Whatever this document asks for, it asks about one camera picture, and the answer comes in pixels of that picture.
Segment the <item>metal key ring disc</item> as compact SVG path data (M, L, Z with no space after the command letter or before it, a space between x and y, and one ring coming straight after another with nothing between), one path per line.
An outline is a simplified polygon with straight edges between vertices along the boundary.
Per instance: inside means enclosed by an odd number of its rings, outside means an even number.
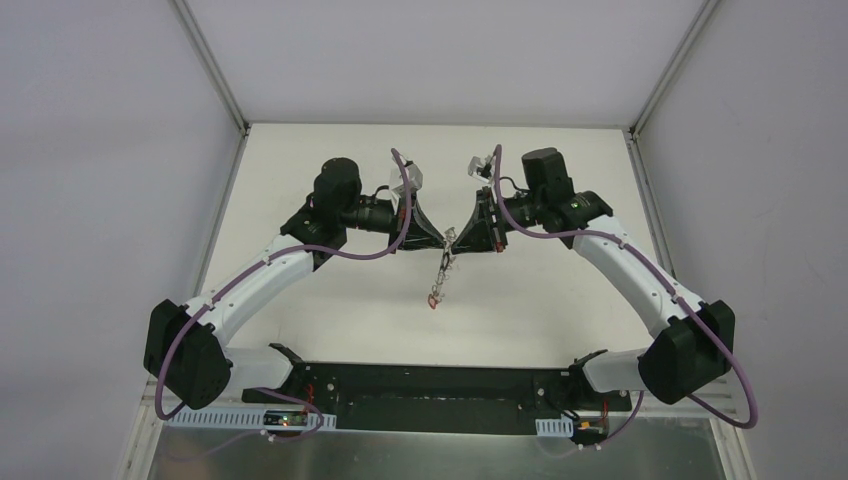
M448 272L452 269L455 262L455 255L452 253L453 244L456 242L458 235L454 227L450 227L443 232L444 245L440 257L440 263L436 275L436 279L431 286L429 295L439 296L442 300L444 294L442 292L445 282L448 280Z

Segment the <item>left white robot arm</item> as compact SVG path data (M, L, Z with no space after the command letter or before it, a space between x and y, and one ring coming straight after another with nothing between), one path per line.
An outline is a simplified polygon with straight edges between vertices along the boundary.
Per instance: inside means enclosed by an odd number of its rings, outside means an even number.
M266 304L328 260L370 261L413 246L423 224L417 212L423 175L398 151L392 157L397 169L384 188L390 198L363 194L357 163L332 158L304 204L239 272L184 303L165 299L154 307L143 365L156 379L159 418L202 409L227 389L267 389L286 405L303 396L294 354L230 342Z

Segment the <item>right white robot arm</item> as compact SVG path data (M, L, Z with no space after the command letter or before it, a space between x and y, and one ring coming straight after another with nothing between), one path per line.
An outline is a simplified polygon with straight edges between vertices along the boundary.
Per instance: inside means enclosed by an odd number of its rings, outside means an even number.
M573 186L563 155L548 147L526 153L527 183L509 198L496 194L497 154L475 157L469 175L483 182L472 218L452 246L455 254L502 252L511 231L542 227L593 265L623 296L653 341L642 350L590 354L575 362L569 400L595 408L614 390L647 390L675 404L728 373L736 318L723 301L708 303L649 259L592 191Z

